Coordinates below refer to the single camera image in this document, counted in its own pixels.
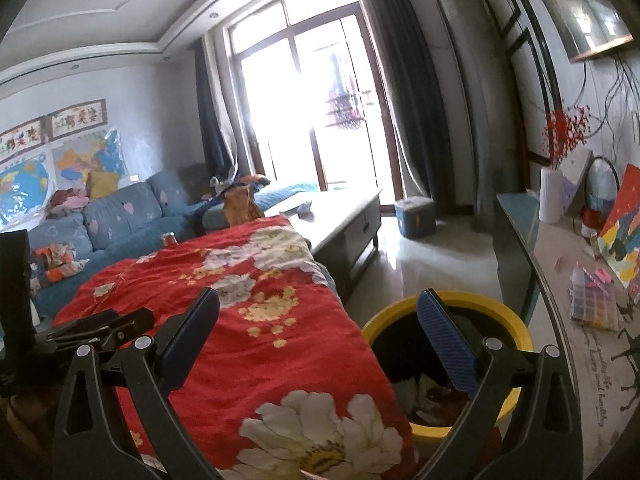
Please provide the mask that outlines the yellow rimmed black trash bin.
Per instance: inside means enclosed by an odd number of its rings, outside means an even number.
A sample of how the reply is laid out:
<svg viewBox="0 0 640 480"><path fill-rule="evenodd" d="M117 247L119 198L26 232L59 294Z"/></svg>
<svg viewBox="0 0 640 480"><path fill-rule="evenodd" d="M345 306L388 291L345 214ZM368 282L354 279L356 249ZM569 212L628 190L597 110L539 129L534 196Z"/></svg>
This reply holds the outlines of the yellow rimmed black trash bin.
<svg viewBox="0 0 640 480"><path fill-rule="evenodd" d="M410 420L422 458L435 453L480 392L484 372L476 362L486 339L514 351L534 348L524 322L504 304L434 288L384 308L362 334Z"/></svg>

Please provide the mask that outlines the colourful patchwork blanket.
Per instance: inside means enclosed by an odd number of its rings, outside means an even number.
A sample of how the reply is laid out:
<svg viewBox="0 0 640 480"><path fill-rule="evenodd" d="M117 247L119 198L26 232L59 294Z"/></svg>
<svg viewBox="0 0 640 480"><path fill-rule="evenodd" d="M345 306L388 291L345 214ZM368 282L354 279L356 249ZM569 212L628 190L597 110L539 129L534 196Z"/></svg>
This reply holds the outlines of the colourful patchwork blanket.
<svg viewBox="0 0 640 480"><path fill-rule="evenodd" d="M85 269L88 259L78 259L73 244L53 243L32 253L30 286L39 290L71 278Z"/></svg>

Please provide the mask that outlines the pastel bead box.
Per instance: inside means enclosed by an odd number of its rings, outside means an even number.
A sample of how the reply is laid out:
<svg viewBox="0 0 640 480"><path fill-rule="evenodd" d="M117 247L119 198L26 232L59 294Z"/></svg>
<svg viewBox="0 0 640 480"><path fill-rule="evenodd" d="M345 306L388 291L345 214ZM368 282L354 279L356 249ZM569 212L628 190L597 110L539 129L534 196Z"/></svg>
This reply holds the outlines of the pastel bead box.
<svg viewBox="0 0 640 480"><path fill-rule="evenodd" d="M599 330L620 328L613 284L603 283L579 263L570 274L570 319Z"/></svg>

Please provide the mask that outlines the tv cabinet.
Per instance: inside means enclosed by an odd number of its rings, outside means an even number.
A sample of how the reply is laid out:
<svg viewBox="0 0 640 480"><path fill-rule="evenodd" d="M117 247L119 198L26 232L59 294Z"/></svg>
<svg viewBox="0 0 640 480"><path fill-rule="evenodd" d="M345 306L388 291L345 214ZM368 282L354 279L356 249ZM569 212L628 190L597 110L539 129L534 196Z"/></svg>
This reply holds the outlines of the tv cabinet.
<svg viewBox="0 0 640 480"><path fill-rule="evenodd" d="M590 254L576 222L538 218L527 193L494 201L492 242L504 303L528 326L536 347L554 342L567 360L579 400L587 479L639 475L639 306L615 282L618 330L600 330L570 318L570 276L581 264L603 268Z"/></svg>

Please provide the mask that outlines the pile of pink clothes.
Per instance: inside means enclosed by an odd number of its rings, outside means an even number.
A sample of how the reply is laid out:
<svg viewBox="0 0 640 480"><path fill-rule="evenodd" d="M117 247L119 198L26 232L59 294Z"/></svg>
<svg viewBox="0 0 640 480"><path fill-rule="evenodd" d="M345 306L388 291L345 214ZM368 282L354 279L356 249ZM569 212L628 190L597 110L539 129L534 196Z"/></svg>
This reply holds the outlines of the pile of pink clothes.
<svg viewBox="0 0 640 480"><path fill-rule="evenodd" d="M55 191L46 207L47 219L58 219L81 212L90 202L84 188L66 188Z"/></svg>

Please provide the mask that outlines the blue sectional sofa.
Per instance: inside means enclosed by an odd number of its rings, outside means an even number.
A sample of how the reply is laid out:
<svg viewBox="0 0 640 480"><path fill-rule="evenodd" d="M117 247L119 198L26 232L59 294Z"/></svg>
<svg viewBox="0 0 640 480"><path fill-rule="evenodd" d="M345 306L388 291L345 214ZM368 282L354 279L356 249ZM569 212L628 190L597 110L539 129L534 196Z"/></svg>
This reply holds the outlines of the blue sectional sofa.
<svg viewBox="0 0 640 480"><path fill-rule="evenodd" d="M82 211L38 224L29 231L32 249L71 244L86 265L78 274L36 292L32 300L36 312L54 318L94 274L162 249L166 233L182 243L228 228L224 201L206 198L209 191L205 165L168 169L93 200Z"/></svg>

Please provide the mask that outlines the world map poster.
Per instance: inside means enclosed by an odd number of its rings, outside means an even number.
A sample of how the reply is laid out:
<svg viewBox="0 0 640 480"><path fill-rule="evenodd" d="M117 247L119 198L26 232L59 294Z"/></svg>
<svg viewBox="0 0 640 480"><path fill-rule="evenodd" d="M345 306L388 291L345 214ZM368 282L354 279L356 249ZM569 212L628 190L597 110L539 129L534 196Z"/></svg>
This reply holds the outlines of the world map poster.
<svg viewBox="0 0 640 480"><path fill-rule="evenodd" d="M1 167L1 229L38 218L51 192L45 154Z"/></svg>

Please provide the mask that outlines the red drink can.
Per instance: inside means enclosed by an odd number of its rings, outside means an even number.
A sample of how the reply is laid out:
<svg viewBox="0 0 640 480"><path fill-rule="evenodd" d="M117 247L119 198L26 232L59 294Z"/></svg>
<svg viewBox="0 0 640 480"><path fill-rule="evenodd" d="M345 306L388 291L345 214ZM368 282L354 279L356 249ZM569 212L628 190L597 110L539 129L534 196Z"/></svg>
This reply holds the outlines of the red drink can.
<svg viewBox="0 0 640 480"><path fill-rule="evenodd" d="M178 240L176 239L174 232L163 233L160 239L165 247L175 246L178 244Z"/></svg>

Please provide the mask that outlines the yellow cushion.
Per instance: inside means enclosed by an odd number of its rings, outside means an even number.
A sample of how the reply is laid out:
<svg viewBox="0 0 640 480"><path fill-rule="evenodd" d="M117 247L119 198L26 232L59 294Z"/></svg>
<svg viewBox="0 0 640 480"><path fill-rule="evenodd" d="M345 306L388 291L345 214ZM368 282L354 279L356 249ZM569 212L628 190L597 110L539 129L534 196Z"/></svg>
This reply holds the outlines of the yellow cushion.
<svg viewBox="0 0 640 480"><path fill-rule="evenodd" d="M87 180L87 193L90 200L98 200L118 190L120 175L111 171L91 171Z"/></svg>

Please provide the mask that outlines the red floral table cloth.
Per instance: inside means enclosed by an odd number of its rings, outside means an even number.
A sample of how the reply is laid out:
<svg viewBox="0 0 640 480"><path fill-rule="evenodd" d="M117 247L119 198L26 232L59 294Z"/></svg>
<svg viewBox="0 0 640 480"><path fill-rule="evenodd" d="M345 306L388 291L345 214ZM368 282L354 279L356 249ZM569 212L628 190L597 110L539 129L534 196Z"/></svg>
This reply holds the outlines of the red floral table cloth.
<svg viewBox="0 0 640 480"><path fill-rule="evenodd" d="M114 263L56 324L148 308L157 324L204 289L219 318L171 404L227 479L402 479L407 417L359 327L301 237L262 218Z"/></svg>

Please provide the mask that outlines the china map poster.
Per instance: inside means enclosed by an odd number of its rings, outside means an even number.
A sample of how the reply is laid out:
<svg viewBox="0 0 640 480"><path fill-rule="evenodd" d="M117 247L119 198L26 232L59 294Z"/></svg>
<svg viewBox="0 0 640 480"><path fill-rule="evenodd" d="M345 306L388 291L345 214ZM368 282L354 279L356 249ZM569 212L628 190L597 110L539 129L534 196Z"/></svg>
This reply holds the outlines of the china map poster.
<svg viewBox="0 0 640 480"><path fill-rule="evenodd" d="M58 188L83 188L90 172L127 174L117 129L73 136L52 148L52 159Z"/></svg>

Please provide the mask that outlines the white cylindrical vase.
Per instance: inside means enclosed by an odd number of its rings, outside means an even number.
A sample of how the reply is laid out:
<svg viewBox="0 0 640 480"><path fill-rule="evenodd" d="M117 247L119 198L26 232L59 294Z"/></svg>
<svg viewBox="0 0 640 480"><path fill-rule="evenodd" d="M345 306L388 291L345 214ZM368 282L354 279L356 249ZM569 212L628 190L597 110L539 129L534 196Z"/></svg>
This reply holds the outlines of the white cylindrical vase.
<svg viewBox="0 0 640 480"><path fill-rule="evenodd" d="M541 222L555 224L562 219L563 175L559 169L542 167L540 172L539 210Z"/></svg>

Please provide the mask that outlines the small blue storage stool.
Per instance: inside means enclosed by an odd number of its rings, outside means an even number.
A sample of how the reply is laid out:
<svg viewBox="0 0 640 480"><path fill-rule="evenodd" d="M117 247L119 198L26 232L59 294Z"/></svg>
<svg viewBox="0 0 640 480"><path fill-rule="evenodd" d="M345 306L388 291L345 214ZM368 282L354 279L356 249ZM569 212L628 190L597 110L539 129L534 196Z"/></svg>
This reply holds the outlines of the small blue storage stool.
<svg viewBox="0 0 640 480"><path fill-rule="evenodd" d="M394 208L398 228L403 237L417 240L436 233L436 207L431 198L407 197L398 200Z"/></svg>

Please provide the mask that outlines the round black framed mirror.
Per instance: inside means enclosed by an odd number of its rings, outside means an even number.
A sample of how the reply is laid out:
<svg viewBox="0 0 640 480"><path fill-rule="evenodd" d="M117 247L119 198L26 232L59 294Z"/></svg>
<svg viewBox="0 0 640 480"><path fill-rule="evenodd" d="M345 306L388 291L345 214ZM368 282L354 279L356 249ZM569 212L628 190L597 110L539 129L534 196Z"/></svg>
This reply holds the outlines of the round black framed mirror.
<svg viewBox="0 0 640 480"><path fill-rule="evenodd" d="M613 209L618 192L620 178L614 165L604 156L594 156L584 181L586 207L600 214L605 221Z"/></svg>

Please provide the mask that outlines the dark left curtain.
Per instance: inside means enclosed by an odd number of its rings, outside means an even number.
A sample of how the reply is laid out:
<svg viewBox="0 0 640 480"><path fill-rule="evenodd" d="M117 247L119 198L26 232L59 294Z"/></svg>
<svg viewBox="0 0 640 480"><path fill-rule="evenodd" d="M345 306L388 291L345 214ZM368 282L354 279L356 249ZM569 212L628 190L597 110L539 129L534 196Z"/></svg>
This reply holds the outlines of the dark left curtain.
<svg viewBox="0 0 640 480"><path fill-rule="evenodd" d="M193 45L196 99L205 162L211 186L231 182L238 173L238 146L207 36Z"/></svg>

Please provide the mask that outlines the dark curtain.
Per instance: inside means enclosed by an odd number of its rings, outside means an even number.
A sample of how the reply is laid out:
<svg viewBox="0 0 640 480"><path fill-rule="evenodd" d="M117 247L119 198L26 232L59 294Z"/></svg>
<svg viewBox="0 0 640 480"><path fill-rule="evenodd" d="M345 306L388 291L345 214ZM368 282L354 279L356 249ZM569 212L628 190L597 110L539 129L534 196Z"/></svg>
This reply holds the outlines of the dark curtain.
<svg viewBox="0 0 640 480"><path fill-rule="evenodd" d="M231 182L238 173L238 146L207 36L193 45L196 99L205 162L211 186Z"/></svg>
<svg viewBox="0 0 640 480"><path fill-rule="evenodd" d="M362 0L392 101L401 153L442 216L457 210L448 122L436 70L410 0Z"/></svg>

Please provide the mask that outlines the dark right curtain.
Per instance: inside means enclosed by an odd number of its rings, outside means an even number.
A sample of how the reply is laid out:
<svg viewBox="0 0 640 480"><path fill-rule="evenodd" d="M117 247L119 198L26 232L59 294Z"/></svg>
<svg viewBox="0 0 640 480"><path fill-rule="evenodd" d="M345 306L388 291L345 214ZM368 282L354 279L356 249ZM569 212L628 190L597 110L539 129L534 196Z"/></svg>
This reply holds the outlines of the dark right curtain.
<svg viewBox="0 0 640 480"><path fill-rule="evenodd" d="M392 101L401 153L442 216L457 210L448 122L436 70L410 0L362 0Z"/></svg>

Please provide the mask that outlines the grey standing air conditioner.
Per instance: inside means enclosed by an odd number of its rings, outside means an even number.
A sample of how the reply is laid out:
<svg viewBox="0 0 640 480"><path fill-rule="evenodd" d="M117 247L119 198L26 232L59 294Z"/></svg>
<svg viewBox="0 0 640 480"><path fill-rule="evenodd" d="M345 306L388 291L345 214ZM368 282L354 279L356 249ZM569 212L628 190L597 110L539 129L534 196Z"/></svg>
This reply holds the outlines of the grey standing air conditioner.
<svg viewBox="0 0 640 480"><path fill-rule="evenodd" d="M513 84L503 44L483 0L437 0L463 86L472 136L474 226L490 232L495 198L518 192Z"/></svg>

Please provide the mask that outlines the left calligraphy frame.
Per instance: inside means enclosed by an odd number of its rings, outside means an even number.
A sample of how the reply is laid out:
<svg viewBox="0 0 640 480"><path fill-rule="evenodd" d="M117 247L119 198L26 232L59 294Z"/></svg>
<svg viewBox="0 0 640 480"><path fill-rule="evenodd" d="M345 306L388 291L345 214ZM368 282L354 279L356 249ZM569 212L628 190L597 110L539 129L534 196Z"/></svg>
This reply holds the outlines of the left calligraphy frame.
<svg viewBox="0 0 640 480"><path fill-rule="evenodd" d="M0 162L3 164L46 143L46 120L41 116L23 122L2 132L0 141Z"/></svg>

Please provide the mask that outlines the calligraphy frame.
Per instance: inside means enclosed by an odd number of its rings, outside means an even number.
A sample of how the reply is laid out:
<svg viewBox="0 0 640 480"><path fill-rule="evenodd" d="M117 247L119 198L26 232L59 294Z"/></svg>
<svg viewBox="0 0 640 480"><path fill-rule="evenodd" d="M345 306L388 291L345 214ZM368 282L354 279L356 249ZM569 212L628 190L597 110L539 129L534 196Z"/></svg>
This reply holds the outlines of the calligraphy frame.
<svg viewBox="0 0 640 480"><path fill-rule="evenodd" d="M46 143L46 120L41 116L23 122L2 132L0 141L0 162L3 164Z"/></svg>
<svg viewBox="0 0 640 480"><path fill-rule="evenodd" d="M106 99L82 102L50 114L48 136L54 141L106 124Z"/></svg>

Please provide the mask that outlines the right calligraphy frame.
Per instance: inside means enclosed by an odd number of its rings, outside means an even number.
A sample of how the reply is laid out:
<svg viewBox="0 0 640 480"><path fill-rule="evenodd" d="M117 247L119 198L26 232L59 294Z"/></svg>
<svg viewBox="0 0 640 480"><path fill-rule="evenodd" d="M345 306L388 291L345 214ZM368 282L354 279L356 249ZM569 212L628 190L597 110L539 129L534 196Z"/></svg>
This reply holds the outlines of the right calligraphy frame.
<svg viewBox="0 0 640 480"><path fill-rule="evenodd" d="M54 141L106 124L106 99L82 102L50 114L48 136Z"/></svg>

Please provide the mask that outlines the wall mounted television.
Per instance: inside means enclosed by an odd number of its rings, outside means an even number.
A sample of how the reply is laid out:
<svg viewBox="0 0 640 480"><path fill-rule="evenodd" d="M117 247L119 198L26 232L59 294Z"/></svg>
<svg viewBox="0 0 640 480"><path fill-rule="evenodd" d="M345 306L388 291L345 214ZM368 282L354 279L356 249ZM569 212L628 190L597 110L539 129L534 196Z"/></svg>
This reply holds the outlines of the wall mounted television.
<svg viewBox="0 0 640 480"><path fill-rule="evenodd" d="M572 63L600 58L634 43L634 37L611 0L542 2Z"/></svg>

